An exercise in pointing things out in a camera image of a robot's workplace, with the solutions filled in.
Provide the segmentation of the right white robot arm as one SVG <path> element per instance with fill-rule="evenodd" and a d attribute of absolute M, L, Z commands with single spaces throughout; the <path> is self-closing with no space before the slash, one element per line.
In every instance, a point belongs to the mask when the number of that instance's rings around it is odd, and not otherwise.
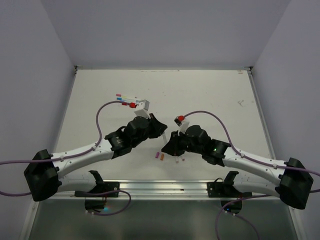
<path fill-rule="evenodd" d="M 185 152 L 199 154 L 211 165 L 233 168 L 223 182 L 227 196 L 259 193 L 278 197 L 286 205 L 304 210 L 314 179 L 295 158 L 288 161 L 260 157 L 211 138 L 199 125 L 185 132 L 173 131 L 162 152 L 180 157 Z"/>

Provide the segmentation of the pink capped white pen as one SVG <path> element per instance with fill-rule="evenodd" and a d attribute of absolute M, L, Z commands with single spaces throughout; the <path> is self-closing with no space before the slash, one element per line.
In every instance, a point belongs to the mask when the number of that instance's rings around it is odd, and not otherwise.
<path fill-rule="evenodd" d="M 123 95 L 123 94 L 116 94 L 117 98 L 122 98 L 122 99 L 136 99 L 137 97 L 129 96 L 129 95 Z"/>

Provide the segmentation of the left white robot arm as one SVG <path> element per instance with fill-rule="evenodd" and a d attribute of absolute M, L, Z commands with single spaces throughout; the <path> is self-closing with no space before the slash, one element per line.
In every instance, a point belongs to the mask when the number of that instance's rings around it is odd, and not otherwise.
<path fill-rule="evenodd" d="M 75 171 L 121 157 L 143 141 L 159 138 L 168 127 L 153 114 L 149 116 L 137 116 L 126 126 L 84 147 L 58 153 L 49 153 L 46 149 L 38 151 L 23 173 L 33 200 L 41 202 L 67 191 L 101 195 L 105 188 L 98 171 L 90 170 L 84 175 L 77 175 Z"/>

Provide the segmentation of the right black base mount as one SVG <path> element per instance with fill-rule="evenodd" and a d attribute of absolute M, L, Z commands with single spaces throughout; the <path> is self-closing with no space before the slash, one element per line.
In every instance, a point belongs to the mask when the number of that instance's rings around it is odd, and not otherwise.
<path fill-rule="evenodd" d="M 206 183 L 206 190 L 209 198 L 246 198 L 252 197 L 252 192 L 240 192 L 234 186 L 235 177 L 239 177 L 238 171 L 229 171 L 224 179 L 221 177 Z M 220 200 L 221 206 L 231 202 L 231 200 Z M 242 201 L 231 203 L 223 209 L 229 213 L 237 215 L 242 210 Z"/>

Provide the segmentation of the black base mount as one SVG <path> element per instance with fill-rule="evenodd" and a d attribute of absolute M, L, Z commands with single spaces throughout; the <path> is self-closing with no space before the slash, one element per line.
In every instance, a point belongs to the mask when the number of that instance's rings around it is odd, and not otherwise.
<path fill-rule="evenodd" d="M 206 190 L 209 198 L 246 198 L 252 197 L 252 192 L 240 192 L 234 186 L 235 177 L 239 177 L 238 171 L 229 171 L 224 179 L 221 177 L 206 183 Z M 220 200 L 221 206 L 231 202 L 231 200 Z M 242 201 L 231 203 L 223 209 L 229 213 L 237 215 L 242 210 Z"/>
<path fill-rule="evenodd" d="M 118 181 L 104 181 L 101 175 L 96 170 L 90 170 L 89 173 L 94 177 L 95 186 L 90 191 L 75 191 L 74 196 L 77 198 L 93 198 L 98 197 L 96 194 L 102 194 L 105 192 L 117 191 L 120 189 L 120 183 Z M 94 213 L 101 213 L 107 203 L 107 198 L 117 198 L 118 192 L 112 192 L 107 195 L 101 196 L 102 200 L 85 200 L 84 207 L 87 211 Z"/>

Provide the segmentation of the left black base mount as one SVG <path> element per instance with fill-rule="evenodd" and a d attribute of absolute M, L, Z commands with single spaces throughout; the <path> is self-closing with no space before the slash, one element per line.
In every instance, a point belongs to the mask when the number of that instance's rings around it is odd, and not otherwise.
<path fill-rule="evenodd" d="M 101 175 L 96 170 L 90 170 L 89 173 L 94 177 L 95 186 L 90 191 L 75 191 L 74 196 L 77 198 L 93 198 L 98 197 L 96 194 L 102 194 L 105 192 L 117 191 L 120 189 L 120 183 L 118 181 L 104 181 Z M 85 200 L 84 207 L 87 211 L 94 213 L 101 213 L 107 203 L 107 198 L 117 198 L 118 192 L 112 192 L 107 195 L 101 196 L 102 200 Z"/>

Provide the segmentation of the aluminium mounting rail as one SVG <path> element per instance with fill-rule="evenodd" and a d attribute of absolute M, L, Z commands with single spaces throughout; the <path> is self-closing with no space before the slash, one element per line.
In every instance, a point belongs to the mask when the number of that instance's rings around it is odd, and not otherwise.
<path fill-rule="evenodd" d="M 105 180 L 119 182 L 120 190 L 126 191 L 134 198 L 206 198 L 207 182 L 214 180 Z M 276 186 L 266 180 L 248 175 L 236 176 L 233 186 L 241 193 L 252 192 L 252 195 L 268 195 L 279 198 Z"/>

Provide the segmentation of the blue capped white pen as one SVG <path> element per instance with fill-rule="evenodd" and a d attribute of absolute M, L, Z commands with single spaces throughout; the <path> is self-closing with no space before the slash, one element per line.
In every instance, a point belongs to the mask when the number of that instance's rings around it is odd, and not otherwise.
<path fill-rule="evenodd" d="M 130 103 L 138 103 L 139 100 L 137 99 L 131 99 L 131 98 L 116 98 L 117 101 L 125 101 Z"/>

